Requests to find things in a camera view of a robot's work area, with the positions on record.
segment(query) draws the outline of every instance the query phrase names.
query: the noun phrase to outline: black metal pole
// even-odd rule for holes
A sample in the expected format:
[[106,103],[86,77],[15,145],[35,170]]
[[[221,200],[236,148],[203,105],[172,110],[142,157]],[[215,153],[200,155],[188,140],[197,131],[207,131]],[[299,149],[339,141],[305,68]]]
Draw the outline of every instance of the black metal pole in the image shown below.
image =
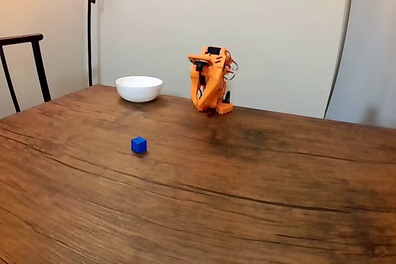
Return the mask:
[[4,69],[4,75],[6,76],[8,89],[10,90],[10,95],[12,98],[12,102],[14,104],[15,111],[17,113],[19,113],[20,108],[19,108],[19,104],[18,104],[18,100],[17,100],[17,95],[15,94],[14,86],[12,86],[11,76],[8,71],[7,62],[6,62],[6,55],[4,55],[4,50],[3,50],[2,46],[0,46],[0,59],[1,59],[2,68]]
[[92,0],[88,0],[88,79],[89,86],[92,86],[92,42],[91,42],[91,14],[92,14]]

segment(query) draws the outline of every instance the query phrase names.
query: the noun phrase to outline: floor lamp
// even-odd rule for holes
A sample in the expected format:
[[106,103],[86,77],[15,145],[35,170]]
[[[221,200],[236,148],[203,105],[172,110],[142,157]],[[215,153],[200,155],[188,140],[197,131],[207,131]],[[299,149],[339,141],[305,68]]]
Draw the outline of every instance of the floor lamp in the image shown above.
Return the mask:
[[95,4],[96,0],[88,0],[88,79],[89,86],[92,86],[92,30],[91,30],[91,21],[92,21],[92,4]]

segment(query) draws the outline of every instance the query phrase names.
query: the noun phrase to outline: lamp pole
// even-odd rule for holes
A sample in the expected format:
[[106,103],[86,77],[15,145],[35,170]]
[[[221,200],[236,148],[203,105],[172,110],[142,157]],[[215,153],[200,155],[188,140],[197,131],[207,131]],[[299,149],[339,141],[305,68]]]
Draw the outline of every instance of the lamp pole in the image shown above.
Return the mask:
[[89,87],[92,86],[92,40],[91,40],[91,14],[92,14],[92,0],[88,0],[88,20],[87,20],[87,41],[88,41],[88,79]]

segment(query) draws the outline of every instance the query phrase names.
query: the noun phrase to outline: chair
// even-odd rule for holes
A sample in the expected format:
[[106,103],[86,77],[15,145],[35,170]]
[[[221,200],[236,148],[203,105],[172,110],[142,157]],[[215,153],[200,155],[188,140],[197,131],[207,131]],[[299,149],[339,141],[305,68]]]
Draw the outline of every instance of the chair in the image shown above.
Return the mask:
[[47,102],[51,100],[51,95],[50,95],[50,90],[48,88],[47,78],[45,76],[43,58],[41,56],[40,44],[39,44],[39,41],[43,40],[43,38],[44,36],[39,33],[0,38],[0,60],[1,60],[2,68],[4,69],[4,74],[6,76],[8,89],[10,90],[12,102],[14,103],[15,111],[17,113],[20,112],[20,108],[19,108],[17,96],[14,91],[14,87],[12,86],[11,76],[8,71],[6,56],[4,55],[3,46],[18,45],[20,43],[32,43],[33,55],[35,58],[38,80],[40,81],[41,92],[43,94],[44,102]]

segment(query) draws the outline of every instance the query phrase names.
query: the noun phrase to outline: orange robot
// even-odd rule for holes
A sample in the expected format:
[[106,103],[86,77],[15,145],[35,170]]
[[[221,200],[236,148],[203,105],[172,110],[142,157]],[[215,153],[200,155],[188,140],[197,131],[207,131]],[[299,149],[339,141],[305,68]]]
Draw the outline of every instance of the orange robot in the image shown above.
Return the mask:
[[229,113],[233,110],[230,103],[230,91],[226,93],[226,80],[235,77],[234,70],[238,69],[237,63],[226,48],[206,46],[201,55],[189,55],[193,66],[191,67],[191,98],[194,106],[199,111],[215,108],[219,114]]

